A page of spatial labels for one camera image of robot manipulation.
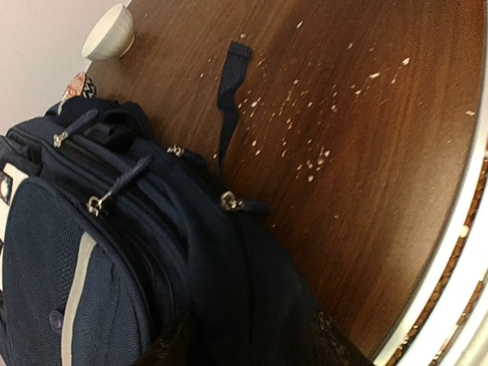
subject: reflective strip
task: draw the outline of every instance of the reflective strip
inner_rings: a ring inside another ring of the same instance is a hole
[[[14,199],[15,192],[17,192],[17,188],[21,185],[22,181],[28,176],[15,168],[11,164],[5,164],[3,168],[3,172],[12,178],[12,187],[10,193],[10,202]],[[10,206],[6,204],[3,200],[0,200],[0,240],[5,242],[5,231],[7,229],[7,219],[8,213],[10,212]],[[3,247],[0,249],[0,291],[3,291]]]
[[[69,290],[61,333],[61,361],[63,366],[71,366],[72,364],[73,326],[75,324],[79,301],[82,297],[83,286],[85,286],[88,263],[90,262],[90,257],[96,244],[93,238],[87,233],[83,234],[79,243],[78,261],[76,262],[75,276],[73,277],[71,290]]]

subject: scattered crumbs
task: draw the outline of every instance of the scattered crumbs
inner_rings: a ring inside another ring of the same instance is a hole
[[[470,227],[468,225],[463,225],[463,227],[461,227],[461,232],[459,233],[459,237],[465,238],[469,232],[470,232]]]

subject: white bowl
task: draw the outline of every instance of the white bowl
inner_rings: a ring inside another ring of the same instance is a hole
[[[115,5],[98,21],[83,46],[82,55],[91,61],[122,57],[135,39],[134,19],[122,4]]]

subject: bowl base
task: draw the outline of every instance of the bowl base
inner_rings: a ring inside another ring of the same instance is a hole
[[[120,55],[119,55],[119,58],[124,56],[127,52],[129,52],[130,48],[132,47],[132,45],[134,44],[134,41],[136,40],[136,35],[134,34],[132,36],[132,40],[130,41],[129,43],[129,46],[125,49],[125,51],[123,51]]]

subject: wooden table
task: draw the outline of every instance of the wooden table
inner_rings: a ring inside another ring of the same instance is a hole
[[[255,50],[224,164],[324,308],[372,356],[435,248],[480,93],[477,0],[134,0],[136,43],[93,63],[104,98],[141,104],[164,145],[212,162],[231,40]]]

